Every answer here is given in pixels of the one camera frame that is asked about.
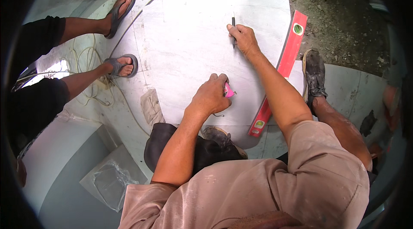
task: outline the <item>gray flip-flop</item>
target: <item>gray flip-flop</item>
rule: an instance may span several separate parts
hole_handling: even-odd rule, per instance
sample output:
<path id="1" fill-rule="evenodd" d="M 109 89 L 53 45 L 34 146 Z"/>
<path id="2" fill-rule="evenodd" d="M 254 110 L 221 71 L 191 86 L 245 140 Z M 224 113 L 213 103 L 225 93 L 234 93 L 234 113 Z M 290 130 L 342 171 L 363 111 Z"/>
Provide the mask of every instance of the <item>gray flip-flop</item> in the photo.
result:
<path id="1" fill-rule="evenodd" d="M 118 59 L 119 59 L 119 58 L 122 58 L 122 57 L 129 57 L 129 58 L 131 58 L 131 59 L 132 59 L 132 63 L 131 63 L 131 64 L 121 64 L 121 63 L 119 63 Z M 122 67 L 124 67 L 124 66 L 126 66 L 126 65 L 133 65 L 133 70 L 132 70 L 132 72 L 131 72 L 129 75 L 127 75 L 127 76 L 124 77 L 124 78 L 131 78 L 131 77 L 135 76 L 136 73 L 137 73 L 137 68 L 138 68 L 137 58 L 136 58 L 135 55 L 133 55 L 133 54 L 125 54 L 125 55 L 120 56 L 120 57 L 118 57 L 118 58 L 109 58 L 109 59 L 106 59 L 106 60 L 104 61 L 104 63 L 105 63 L 105 62 L 108 62 L 108 63 L 110 63 L 110 64 L 113 66 L 113 71 L 112 71 L 111 74 L 109 74 L 109 78 L 123 77 L 123 76 L 119 76 L 119 72 L 121 71 Z"/>
<path id="2" fill-rule="evenodd" d="M 125 13 L 123 13 L 123 15 L 121 15 L 121 17 L 119 18 L 119 9 L 121 8 L 121 5 L 113 7 L 109 13 L 107 13 L 107 15 L 109 15 L 110 13 L 112 13 L 112 18 L 111 18 L 111 27 L 110 27 L 110 32 L 108 35 L 105 35 L 106 39 L 111 39 L 113 36 L 115 36 L 116 31 L 118 30 L 119 24 L 122 22 L 122 20 L 125 18 L 125 16 L 130 12 L 130 10 L 132 9 L 133 5 L 135 4 L 135 0 L 132 0 L 131 3 L 129 4 L 129 6 L 127 7 Z"/>

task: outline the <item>black shorts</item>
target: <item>black shorts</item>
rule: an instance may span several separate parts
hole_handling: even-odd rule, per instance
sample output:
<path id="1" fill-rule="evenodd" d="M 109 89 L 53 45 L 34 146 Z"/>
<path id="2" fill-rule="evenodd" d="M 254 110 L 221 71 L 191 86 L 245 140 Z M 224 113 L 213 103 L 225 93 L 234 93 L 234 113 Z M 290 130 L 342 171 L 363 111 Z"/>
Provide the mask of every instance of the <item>black shorts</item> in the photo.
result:
<path id="1" fill-rule="evenodd" d="M 59 45 L 66 20 L 58 17 L 22 26 L 10 70 L 9 91 L 31 63 Z M 10 92 L 7 97 L 7 132 L 14 156 L 43 131 L 69 101 L 69 90 L 59 79 L 40 82 Z"/>

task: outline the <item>dirty sneaker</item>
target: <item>dirty sneaker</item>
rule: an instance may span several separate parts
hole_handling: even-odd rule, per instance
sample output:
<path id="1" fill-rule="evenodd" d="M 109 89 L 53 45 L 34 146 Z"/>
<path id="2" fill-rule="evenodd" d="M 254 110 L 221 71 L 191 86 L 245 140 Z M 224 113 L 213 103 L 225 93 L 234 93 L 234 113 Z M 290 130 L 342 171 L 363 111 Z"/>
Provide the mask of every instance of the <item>dirty sneaker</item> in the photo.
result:
<path id="1" fill-rule="evenodd" d="M 328 96 L 324 87 L 324 61 L 317 49 L 309 49 L 304 53 L 303 62 L 305 62 L 305 76 L 308 85 L 307 105 L 310 108 L 311 113 L 317 117 L 311 107 L 314 97 Z"/>
<path id="2" fill-rule="evenodd" d="M 222 149 L 227 149 L 229 145 L 233 145 L 244 159 L 248 159 L 246 152 L 242 148 L 234 145 L 230 133 L 218 127 L 210 126 L 204 129 L 203 134 L 205 139 L 215 141 Z"/>

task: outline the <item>pencil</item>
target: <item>pencil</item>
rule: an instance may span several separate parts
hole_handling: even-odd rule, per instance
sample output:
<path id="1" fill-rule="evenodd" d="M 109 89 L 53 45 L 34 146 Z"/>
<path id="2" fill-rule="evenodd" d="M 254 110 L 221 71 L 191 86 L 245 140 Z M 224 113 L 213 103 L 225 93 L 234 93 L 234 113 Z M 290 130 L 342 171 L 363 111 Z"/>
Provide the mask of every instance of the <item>pencil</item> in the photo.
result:
<path id="1" fill-rule="evenodd" d="M 233 26 L 235 26 L 235 17 L 233 17 Z M 233 48 L 235 49 L 235 37 L 233 36 Z"/>

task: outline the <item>dusty shirt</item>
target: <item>dusty shirt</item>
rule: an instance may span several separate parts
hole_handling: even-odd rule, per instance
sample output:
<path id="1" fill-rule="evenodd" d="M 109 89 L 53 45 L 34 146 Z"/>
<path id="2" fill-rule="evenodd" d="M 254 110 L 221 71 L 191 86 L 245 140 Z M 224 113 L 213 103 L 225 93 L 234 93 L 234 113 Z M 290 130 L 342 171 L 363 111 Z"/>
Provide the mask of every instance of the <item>dusty shirt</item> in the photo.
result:
<path id="1" fill-rule="evenodd" d="M 119 228 L 227 228 L 241 217 L 275 210 L 307 225 L 356 228 L 369 195 L 361 161 L 325 123 L 299 123 L 290 142 L 288 167 L 277 159 L 225 161 L 178 189 L 128 185 Z"/>

